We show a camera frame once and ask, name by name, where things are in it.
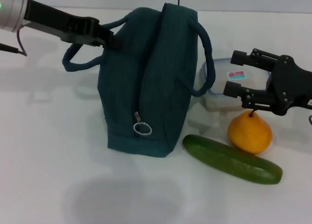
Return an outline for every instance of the bag handle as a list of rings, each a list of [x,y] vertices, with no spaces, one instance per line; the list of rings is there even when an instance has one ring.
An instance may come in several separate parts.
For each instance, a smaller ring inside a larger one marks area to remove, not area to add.
[[[116,28],[124,23],[126,23],[128,21],[128,16],[125,16],[123,19],[109,23],[109,24],[105,24],[102,25],[103,27],[105,27],[108,30],[111,30],[113,28]],[[102,56],[99,56],[95,59],[93,59],[92,61],[85,63],[85,64],[75,64],[75,63],[71,63],[71,59],[77,54],[77,52],[81,49],[82,44],[72,44],[66,51],[62,63],[65,67],[65,70],[67,72],[76,72],[79,70],[86,70],[86,69],[90,69],[98,64],[101,63],[102,61]]]
[[[215,82],[215,65],[212,57],[212,47],[210,38],[204,29],[204,27],[197,21],[192,21],[190,26],[198,33],[202,44],[205,49],[206,63],[207,63],[207,78],[204,85],[198,90],[194,90],[194,87],[190,84],[190,82],[180,75],[180,79],[184,86],[189,90],[192,96],[200,97],[204,95],[214,84]]]

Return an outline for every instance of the orange fruit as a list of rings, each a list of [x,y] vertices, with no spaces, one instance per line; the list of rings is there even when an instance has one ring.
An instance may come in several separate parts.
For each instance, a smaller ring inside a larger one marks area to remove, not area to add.
[[[255,112],[247,111],[234,118],[228,129],[230,142],[239,149],[258,154],[268,148],[272,141],[270,126]]]

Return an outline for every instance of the label sticker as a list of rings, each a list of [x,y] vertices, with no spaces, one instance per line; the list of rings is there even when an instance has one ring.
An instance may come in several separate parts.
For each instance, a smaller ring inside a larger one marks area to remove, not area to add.
[[[228,72],[229,80],[246,79],[244,71]]]

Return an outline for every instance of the white table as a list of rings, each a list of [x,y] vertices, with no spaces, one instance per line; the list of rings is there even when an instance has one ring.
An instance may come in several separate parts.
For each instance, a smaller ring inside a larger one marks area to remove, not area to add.
[[[63,9],[112,22],[127,10]],[[254,47],[288,54],[311,69],[312,15],[199,12],[214,48],[226,58]],[[312,126],[309,110],[285,117],[259,114],[274,140],[261,157],[284,170],[278,185],[259,185],[212,169],[180,143],[167,158],[107,149],[97,93],[98,68],[66,73],[68,44],[29,28],[21,32],[29,54],[0,53],[0,223],[3,224],[310,224]],[[0,41],[17,46],[14,34]],[[200,44],[198,67],[204,62]],[[74,61],[101,48],[84,47]],[[192,100],[181,134],[226,142],[239,113],[208,113]]]

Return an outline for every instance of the fabric bag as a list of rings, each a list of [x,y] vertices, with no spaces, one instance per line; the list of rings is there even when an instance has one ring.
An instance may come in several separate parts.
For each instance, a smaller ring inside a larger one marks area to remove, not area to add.
[[[68,72],[100,65],[98,91],[108,127],[108,147],[118,151],[166,157],[173,151],[191,95],[202,96],[215,81],[212,47],[197,12],[165,4],[162,12],[138,8],[125,18],[104,25],[123,25],[116,36],[123,47],[106,47],[102,56],[86,64],[70,60],[81,48],[73,44],[63,58]],[[200,36],[208,76],[193,89]]]

